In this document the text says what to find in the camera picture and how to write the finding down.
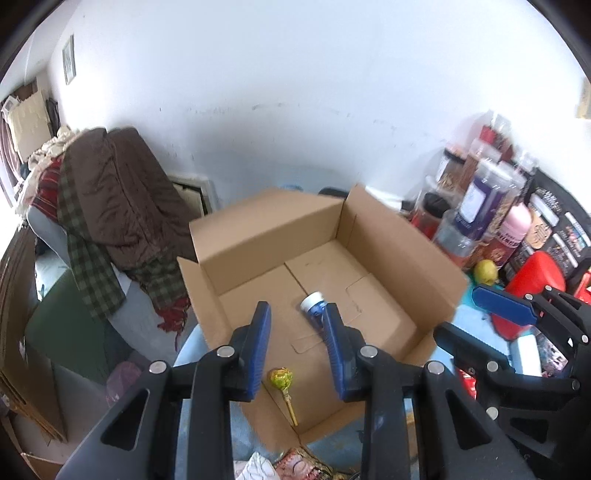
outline plastic container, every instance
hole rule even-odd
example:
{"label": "plastic container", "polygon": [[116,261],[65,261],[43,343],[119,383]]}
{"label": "plastic container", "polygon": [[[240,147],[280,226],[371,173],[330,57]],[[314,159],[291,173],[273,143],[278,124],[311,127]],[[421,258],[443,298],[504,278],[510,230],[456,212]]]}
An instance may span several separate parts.
{"label": "plastic container", "polygon": [[525,195],[534,181],[535,172],[538,170],[540,161],[527,150],[520,150],[516,153],[511,163],[515,167],[515,171],[525,178],[525,185],[515,201],[515,203],[521,203],[524,201]]}
{"label": "plastic container", "polygon": [[489,111],[489,114],[492,115],[491,121],[482,127],[480,139],[501,150],[511,134],[511,122],[496,112]]}
{"label": "plastic container", "polygon": [[425,177],[425,183],[415,204],[411,224],[429,239],[433,238],[443,214],[457,207],[460,197],[454,190],[439,186],[432,176]]}
{"label": "plastic container", "polygon": [[519,199],[526,183],[525,177],[519,174],[508,163],[500,163],[499,168],[506,171],[507,174],[511,176],[511,185],[509,185],[509,189],[507,190],[505,197],[501,200],[501,203],[496,210],[495,216],[492,218],[492,221],[486,229],[483,238],[486,236],[490,239],[494,238],[511,207],[517,203],[520,203],[517,200]]}
{"label": "plastic container", "polygon": [[433,238],[443,214],[451,208],[449,202],[437,193],[427,193],[421,205],[417,205],[411,224],[417,227],[429,240]]}
{"label": "plastic container", "polygon": [[456,211],[448,210],[435,233],[433,242],[458,267],[464,268],[478,241],[462,235],[456,228]]}
{"label": "plastic container", "polygon": [[492,242],[493,239],[494,239],[494,237],[487,236],[486,234],[484,234],[484,236],[482,237],[482,239],[480,239],[480,242],[478,242],[478,245],[476,246],[476,248],[472,252],[472,255],[470,255],[470,258],[468,259],[468,261],[464,265],[464,271],[465,272],[470,271],[472,268],[474,268],[474,266],[480,260],[484,260],[485,259],[485,256],[484,256],[485,255],[485,251],[486,251],[486,249],[488,248],[488,246],[490,245],[490,243]]}
{"label": "plastic container", "polygon": [[446,147],[435,175],[437,185],[442,189],[454,190],[462,177],[465,163],[465,156],[457,147]]}
{"label": "plastic container", "polygon": [[501,152],[479,138],[475,139],[470,146],[466,161],[464,162],[462,175],[456,186],[457,192],[460,194],[466,193],[466,190],[474,179],[480,160],[490,160],[493,163],[499,163],[500,159]]}
{"label": "plastic container", "polygon": [[[509,282],[505,291],[512,293],[516,297],[523,298],[526,293],[532,295],[540,293],[546,285],[561,291],[566,289],[562,271],[554,259],[546,252],[537,251],[527,259],[513,280]],[[515,340],[519,335],[530,329],[529,326],[516,325],[495,314],[492,314],[491,318],[495,330],[505,340]]]}
{"label": "plastic container", "polygon": [[472,183],[457,209],[457,230],[472,240],[480,240],[501,205],[513,179],[490,160],[480,160]]}
{"label": "plastic container", "polygon": [[511,254],[525,238],[531,226],[531,214],[523,204],[509,210],[496,236],[484,251],[484,258],[492,260],[497,267],[505,265]]}

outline open cardboard box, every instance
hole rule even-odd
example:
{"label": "open cardboard box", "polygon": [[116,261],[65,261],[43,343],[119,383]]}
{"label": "open cardboard box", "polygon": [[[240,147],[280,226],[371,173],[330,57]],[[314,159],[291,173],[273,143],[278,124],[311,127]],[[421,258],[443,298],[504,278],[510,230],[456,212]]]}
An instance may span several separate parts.
{"label": "open cardboard box", "polygon": [[[434,348],[433,327],[452,319],[467,286],[423,234],[362,186],[345,202],[267,190],[193,221],[190,229],[199,264],[178,261],[210,348],[250,323],[259,300],[271,305],[264,388],[241,404],[270,451],[318,440],[364,409],[338,399],[326,347],[299,309],[305,297],[322,292],[367,343],[422,365]],[[268,384],[273,367],[294,373],[298,427]]]}

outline white bottle cap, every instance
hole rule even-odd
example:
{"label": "white bottle cap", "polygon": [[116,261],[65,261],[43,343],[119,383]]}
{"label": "white bottle cap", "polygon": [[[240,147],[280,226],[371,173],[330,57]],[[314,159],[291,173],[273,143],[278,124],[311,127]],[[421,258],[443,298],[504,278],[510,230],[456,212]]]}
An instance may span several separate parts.
{"label": "white bottle cap", "polygon": [[301,311],[304,313],[308,313],[308,310],[310,310],[314,305],[320,303],[321,301],[324,301],[322,293],[320,293],[319,291],[315,291],[314,293],[311,293],[306,298],[304,298],[304,300],[300,304]]}

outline lollipop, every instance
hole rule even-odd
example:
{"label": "lollipop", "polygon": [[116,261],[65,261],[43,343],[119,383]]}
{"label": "lollipop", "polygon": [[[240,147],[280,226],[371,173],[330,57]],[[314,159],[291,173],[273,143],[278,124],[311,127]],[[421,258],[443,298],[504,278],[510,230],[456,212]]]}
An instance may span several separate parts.
{"label": "lollipop", "polygon": [[283,394],[283,400],[287,405],[287,409],[290,411],[291,421],[294,427],[297,427],[296,414],[291,406],[291,396],[289,388],[291,387],[291,381],[293,380],[294,374],[287,368],[274,368],[269,372],[269,381],[276,389],[280,390]]}

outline red bottle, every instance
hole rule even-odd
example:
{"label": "red bottle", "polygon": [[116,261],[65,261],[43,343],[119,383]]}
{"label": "red bottle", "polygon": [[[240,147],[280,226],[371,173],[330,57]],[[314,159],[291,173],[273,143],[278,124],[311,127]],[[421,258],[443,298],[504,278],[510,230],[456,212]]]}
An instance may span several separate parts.
{"label": "red bottle", "polygon": [[[527,259],[505,291],[522,299],[526,293],[540,293],[546,285],[561,291],[566,289],[564,277],[554,259],[546,252],[537,251]],[[491,318],[496,332],[505,340],[515,340],[529,329],[528,326],[516,325],[498,315],[492,314]]]}

